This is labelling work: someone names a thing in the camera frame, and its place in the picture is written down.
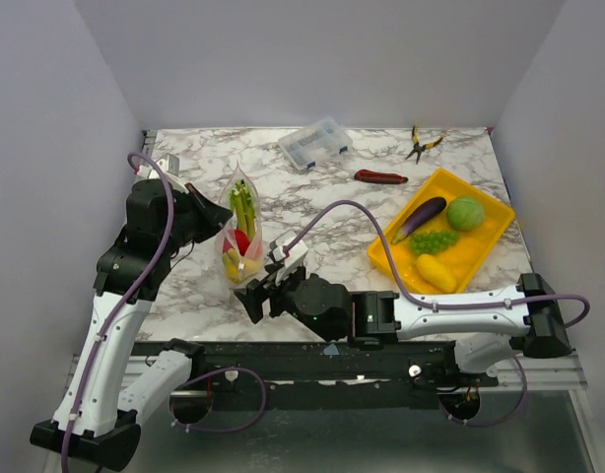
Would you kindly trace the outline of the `yellow toy banana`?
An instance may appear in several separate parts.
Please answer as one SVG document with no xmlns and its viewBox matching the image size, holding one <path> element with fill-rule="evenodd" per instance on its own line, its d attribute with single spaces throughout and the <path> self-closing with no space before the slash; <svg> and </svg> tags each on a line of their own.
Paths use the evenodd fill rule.
<svg viewBox="0 0 605 473">
<path fill-rule="evenodd" d="M 222 262 L 228 279 L 236 284 L 245 281 L 261 269 L 259 261 L 240 256 L 234 248 L 229 248 L 222 254 Z"/>
</svg>

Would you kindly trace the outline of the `toy celery stalk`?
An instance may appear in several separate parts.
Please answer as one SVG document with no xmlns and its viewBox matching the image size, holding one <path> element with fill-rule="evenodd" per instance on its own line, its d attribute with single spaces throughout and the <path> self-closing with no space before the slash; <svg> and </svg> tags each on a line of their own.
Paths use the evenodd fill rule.
<svg viewBox="0 0 605 473">
<path fill-rule="evenodd" d="M 257 231 L 257 196 L 249 182 L 240 179 L 233 184 L 230 191 L 230 206 L 235 214 L 236 228 L 252 241 Z"/>
</svg>

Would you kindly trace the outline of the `red toy apple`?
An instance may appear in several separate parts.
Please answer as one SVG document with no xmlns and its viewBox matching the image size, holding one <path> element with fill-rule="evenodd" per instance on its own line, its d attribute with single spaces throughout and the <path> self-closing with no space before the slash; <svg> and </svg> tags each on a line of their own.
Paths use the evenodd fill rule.
<svg viewBox="0 0 605 473">
<path fill-rule="evenodd" d="M 234 230 L 235 243 L 241 256 L 245 256 L 250 246 L 250 240 L 242 230 Z"/>
</svg>

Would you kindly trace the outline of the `clear zip top bag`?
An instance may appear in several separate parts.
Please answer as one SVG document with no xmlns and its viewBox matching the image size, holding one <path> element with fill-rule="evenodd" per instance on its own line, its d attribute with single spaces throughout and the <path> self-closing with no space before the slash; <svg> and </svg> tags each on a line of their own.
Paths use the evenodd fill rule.
<svg viewBox="0 0 605 473">
<path fill-rule="evenodd" d="M 226 301 L 262 270 L 264 260 L 259 194 L 240 165 L 228 178 L 218 204 L 232 212 L 215 239 L 219 293 Z"/>
</svg>

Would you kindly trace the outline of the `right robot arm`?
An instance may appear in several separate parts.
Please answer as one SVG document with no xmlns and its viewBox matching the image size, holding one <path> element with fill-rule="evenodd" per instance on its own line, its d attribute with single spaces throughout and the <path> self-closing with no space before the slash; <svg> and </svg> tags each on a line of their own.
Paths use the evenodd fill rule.
<svg viewBox="0 0 605 473">
<path fill-rule="evenodd" d="M 556 359 L 572 346 L 551 288 L 536 273 L 516 284 L 479 293 L 406 297 L 393 291 L 350 291 L 298 268 L 270 274 L 234 291 L 253 323 L 287 313 L 326 342 L 345 339 L 380 350 L 418 337 L 465 333 L 440 362 L 442 378 L 460 386 L 518 354 Z"/>
</svg>

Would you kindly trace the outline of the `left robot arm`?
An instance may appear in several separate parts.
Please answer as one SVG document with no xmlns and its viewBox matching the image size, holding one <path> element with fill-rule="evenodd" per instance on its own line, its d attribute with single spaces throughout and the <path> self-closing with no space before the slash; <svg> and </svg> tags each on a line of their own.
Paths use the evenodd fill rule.
<svg viewBox="0 0 605 473">
<path fill-rule="evenodd" d="M 174 339 L 135 385 L 121 387 L 171 258 L 189 244 L 214 237 L 232 216 L 190 183 L 173 187 L 153 178 L 132 186 L 126 222 L 97 263 L 80 362 L 53 416 L 33 426 L 31 444 L 119 472 L 134 456 L 146 420 L 170 392 L 204 381 L 203 348 Z"/>
</svg>

